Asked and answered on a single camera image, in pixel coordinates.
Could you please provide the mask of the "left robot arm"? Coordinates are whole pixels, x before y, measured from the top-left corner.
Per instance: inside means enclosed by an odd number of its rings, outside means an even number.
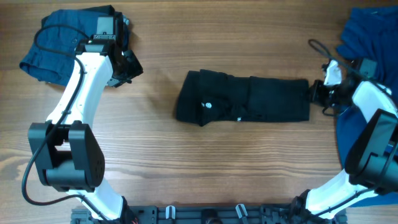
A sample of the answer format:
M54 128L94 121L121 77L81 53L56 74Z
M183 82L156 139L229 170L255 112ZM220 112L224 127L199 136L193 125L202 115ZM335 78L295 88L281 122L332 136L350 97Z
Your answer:
M133 51L124 48L126 28L121 13L100 16L96 32L84 36L69 55L75 65L58 105L45 122L32 123L28 131L32 157L21 191L29 204L48 206L77 198L94 223L138 222L126 199L104 178L104 154L91 130L104 88L117 88L143 73ZM27 180L32 167L42 185L67 196L48 202L31 199Z

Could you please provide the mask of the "black t-shirt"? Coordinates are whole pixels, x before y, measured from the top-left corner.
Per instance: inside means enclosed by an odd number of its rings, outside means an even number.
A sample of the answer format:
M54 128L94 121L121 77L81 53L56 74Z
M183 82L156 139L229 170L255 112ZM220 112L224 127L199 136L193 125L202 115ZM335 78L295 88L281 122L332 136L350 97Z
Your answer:
M213 121L301 122L310 118L308 80L235 77L189 71L178 96L176 119L204 126Z

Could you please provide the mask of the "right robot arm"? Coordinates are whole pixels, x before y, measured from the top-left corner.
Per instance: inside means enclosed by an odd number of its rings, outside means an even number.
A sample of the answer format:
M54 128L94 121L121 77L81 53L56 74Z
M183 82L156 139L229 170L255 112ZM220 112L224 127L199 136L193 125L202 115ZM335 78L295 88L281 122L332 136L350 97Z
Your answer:
M353 77L342 79L344 64L335 58L323 66L323 86L347 96L366 120L349 150L343 170L322 186L307 190L292 202L289 223L323 223L367 198L397 191L397 105L387 87L348 67Z

